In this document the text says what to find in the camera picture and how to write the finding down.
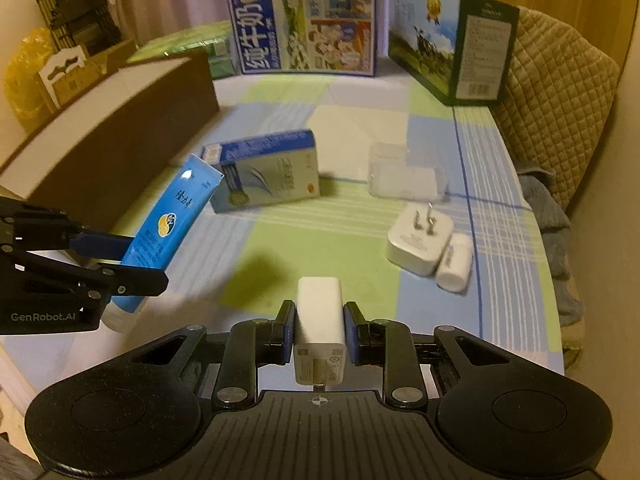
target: chair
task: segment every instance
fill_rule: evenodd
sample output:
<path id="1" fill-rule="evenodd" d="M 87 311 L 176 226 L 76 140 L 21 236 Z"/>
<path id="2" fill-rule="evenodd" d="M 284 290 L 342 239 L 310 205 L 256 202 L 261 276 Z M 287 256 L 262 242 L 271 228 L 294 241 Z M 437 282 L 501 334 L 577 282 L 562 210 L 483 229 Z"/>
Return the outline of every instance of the chair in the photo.
<path id="1" fill-rule="evenodd" d="M 609 114 L 620 69 L 577 30 L 520 8 L 506 87 L 492 114 L 513 160 L 555 171 L 566 208 Z"/>

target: brown cardboard box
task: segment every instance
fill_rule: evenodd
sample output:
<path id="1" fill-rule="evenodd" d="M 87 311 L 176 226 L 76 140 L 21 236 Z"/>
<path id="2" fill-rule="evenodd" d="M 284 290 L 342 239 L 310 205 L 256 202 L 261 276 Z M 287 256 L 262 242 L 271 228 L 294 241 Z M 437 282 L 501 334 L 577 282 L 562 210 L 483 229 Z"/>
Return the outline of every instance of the brown cardboard box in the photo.
<path id="1" fill-rule="evenodd" d="M 205 52 L 127 65 L 22 144 L 0 186 L 110 230 L 218 109 Z"/>

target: yellow plastic bag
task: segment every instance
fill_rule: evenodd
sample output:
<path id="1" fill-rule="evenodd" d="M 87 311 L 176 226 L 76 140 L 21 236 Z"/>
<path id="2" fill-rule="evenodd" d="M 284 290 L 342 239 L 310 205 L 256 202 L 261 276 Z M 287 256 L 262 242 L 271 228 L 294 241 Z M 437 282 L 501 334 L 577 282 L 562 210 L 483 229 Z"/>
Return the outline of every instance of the yellow plastic bag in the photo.
<path id="1" fill-rule="evenodd" d="M 49 29 L 36 28 L 22 40 L 11 56 L 4 74 L 4 95 L 28 134 L 36 130 L 51 112 L 34 79 L 56 49 Z"/>

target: ribbed black surface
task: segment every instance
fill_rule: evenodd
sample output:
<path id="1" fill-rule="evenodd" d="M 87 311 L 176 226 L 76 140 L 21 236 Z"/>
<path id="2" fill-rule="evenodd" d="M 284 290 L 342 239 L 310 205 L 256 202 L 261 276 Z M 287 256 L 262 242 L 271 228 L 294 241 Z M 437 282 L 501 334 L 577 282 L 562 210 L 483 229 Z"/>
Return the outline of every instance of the ribbed black surface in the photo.
<path id="1" fill-rule="evenodd" d="M 48 473 L 42 480 L 61 478 Z M 187 453 L 137 477 L 138 480 L 497 478 L 476 471 L 452 455 L 421 415 L 385 408 L 374 392 L 266 392 L 262 402 L 251 409 L 215 416 L 204 436 Z M 583 473 L 573 479 L 596 480 L 597 476 Z"/>

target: checkered tablecloth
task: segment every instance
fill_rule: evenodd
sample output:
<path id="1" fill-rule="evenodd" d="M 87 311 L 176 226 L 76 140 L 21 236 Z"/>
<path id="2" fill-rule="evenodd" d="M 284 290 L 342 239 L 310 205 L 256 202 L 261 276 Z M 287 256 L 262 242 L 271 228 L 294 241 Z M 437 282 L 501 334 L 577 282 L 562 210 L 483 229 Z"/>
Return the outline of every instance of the checkered tablecloth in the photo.
<path id="1" fill-rule="evenodd" d="M 124 349 L 185 324 L 210 332 L 272 317 L 294 299 L 302 276 L 337 276 L 343 300 L 369 318 L 394 318 L 413 332 L 453 324 L 558 372 L 562 354 L 556 300 L 542 239 L 487 108 L 449 108 L 389 60 L 374 78 L 238 76 L 216 82 L 221 111 L 131 208 L 120 231 L 134 234 L 176 167 L 220 140 L 308 126 L 316 136 L 321 197 L 216 215 L 206 207 L 170 264 L 168 290 L 152 298 L 134 331 L 105 327 L 77 335 L 6 338 L 4 370 L 21 375 L 20 408 L 37 391 Z M 385 258 L 386 233 L 404 207 L 369 196 L 369 146 L 383 141 L 436 150 L 449 181 L 436 206 L 475 242 L 465 294 Z M 343 387 L 375 387 L 350 370 Z M 265 367 L 261 388 L 299 388 L 292 365 Z"/>

